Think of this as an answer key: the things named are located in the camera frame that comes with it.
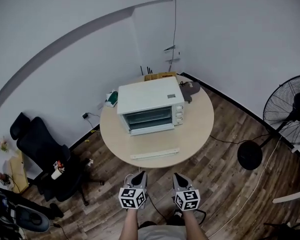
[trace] oven door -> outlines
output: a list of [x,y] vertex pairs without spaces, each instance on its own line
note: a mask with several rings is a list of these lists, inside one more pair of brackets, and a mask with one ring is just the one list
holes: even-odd
[[125,114],[131,135],[148,134],[174,129],[172,107],[161,107]]

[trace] oven window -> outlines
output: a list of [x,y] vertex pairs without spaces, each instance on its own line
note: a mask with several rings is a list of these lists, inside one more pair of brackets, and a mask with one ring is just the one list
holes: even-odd
[[161,107],[147,111],[125,114],[130,130],[172,124],[172,107]]

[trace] stand fan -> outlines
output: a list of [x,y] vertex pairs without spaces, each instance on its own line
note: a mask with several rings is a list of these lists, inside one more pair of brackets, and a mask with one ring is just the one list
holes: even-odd
[[291,144],[300,145],[300,75],[279,85],[267,100],[263,120],[275,131],[261,144],[248,140],[241,144],[237,157],[247,170],[256,169],[262,162],[264,147],[276,134],[281,134]]

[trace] person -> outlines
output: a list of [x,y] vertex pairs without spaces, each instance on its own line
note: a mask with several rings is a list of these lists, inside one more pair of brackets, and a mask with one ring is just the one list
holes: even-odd
[[[0,180],[2,180],[3,182],[8,182],[9,177],[8,175],[0,172]],[[20,194],[2,188],[0,188],[0,194],[3,194],[14,205],[22,205],[34,209],[47,216],[49,220],[54,220],[56,217],[62,218],[64,216],[63,212],[55,203],[51,203],[50,208],[44,207],[22,197]]]
[[208,240],[191,210],[175,210],[167,225],[146,221],[139,228],[137,215],[137,209],[127,210],[119,240]]

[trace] fan base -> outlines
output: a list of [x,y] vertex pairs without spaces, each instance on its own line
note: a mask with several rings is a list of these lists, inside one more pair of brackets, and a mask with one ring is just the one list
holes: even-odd
[[251,140],[240,145],[237,155],[240,165],[250,171],[261,165],[263,157],[261,147]]

